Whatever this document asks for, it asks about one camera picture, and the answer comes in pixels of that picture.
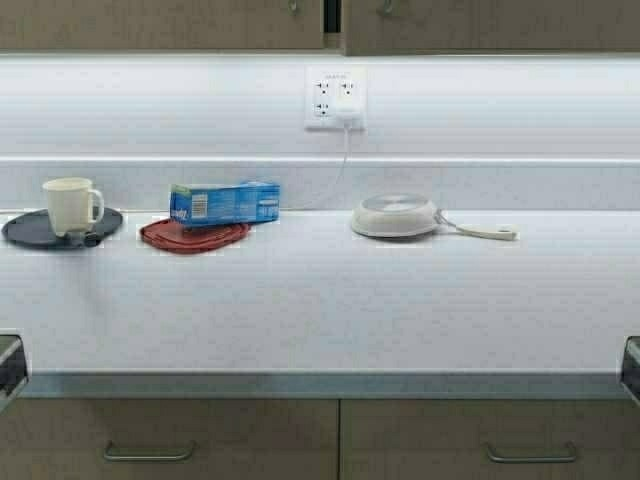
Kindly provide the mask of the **robot base left corner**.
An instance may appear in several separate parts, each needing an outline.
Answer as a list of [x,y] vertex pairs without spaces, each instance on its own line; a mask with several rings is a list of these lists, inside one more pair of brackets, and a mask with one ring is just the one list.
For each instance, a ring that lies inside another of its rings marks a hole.
[[1,411],[4,411],[29,382],[23,341],[18,335],[1,335]]

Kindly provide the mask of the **robot base right corner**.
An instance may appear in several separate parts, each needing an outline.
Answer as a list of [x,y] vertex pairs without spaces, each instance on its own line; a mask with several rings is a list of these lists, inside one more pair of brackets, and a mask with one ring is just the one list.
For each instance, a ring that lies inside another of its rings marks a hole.
[[620,368],[620,383],[630,397],[639,403],[640,346],[638,336],[630,336],[625,342]]

